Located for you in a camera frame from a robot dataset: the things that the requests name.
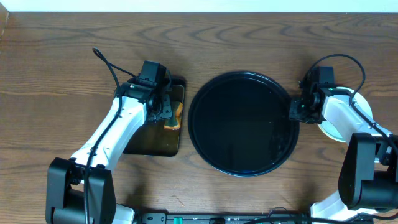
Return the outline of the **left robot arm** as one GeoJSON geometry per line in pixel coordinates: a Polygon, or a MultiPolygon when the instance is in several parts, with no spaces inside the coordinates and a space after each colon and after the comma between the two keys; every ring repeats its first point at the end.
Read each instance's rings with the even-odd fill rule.
{"type": "Polygon", "coordinates": [[[148,121],[172,116],[171,86],[125,83],[105,119],[69,159],[47,170],[47,223],[133,223],[135,211],[116,202],[112,173],[134,133],[148,121]]]}

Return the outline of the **orange green scrub sponge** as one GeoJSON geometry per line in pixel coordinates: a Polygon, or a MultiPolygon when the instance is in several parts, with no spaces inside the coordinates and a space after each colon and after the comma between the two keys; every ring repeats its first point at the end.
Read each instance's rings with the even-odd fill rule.
{"type": "Polygon", "coordinates": [[[164,129],[176,131],[181,128],[183,103],[174,101],[172,106],[172,117],[164,124],[164,129]]]}

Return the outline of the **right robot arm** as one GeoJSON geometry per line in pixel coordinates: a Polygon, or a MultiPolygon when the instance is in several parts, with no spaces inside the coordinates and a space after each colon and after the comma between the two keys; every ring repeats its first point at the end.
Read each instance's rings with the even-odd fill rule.
{"type": "Polygon", "coordinates": [[[331,81],[300,84],[302,95],[291,102],[289,118],[327,123],[348,145],[338,190],[310,207],[316,221],[383,219],[397,209],[397,136],[373,120],[369,105],[356,90],[331,81]]]}

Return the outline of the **green plate stained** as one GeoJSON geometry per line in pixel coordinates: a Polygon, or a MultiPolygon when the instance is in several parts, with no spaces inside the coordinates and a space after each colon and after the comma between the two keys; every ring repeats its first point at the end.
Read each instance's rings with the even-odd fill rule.
{"type": "MultiPolygon", "coordinates": [[[[355,94],[354,101],[357,102],[358,106],[368,116],[370,116],[371,118],[373,117],[373,112],[368,101],[360,93],[355,94]]],[[[329,121],[323,121],[321,124],[318,124],[318,127],[329,138],[338,142],[346,142],[341,134],[337,131],[337,129],[329,121]]]]}

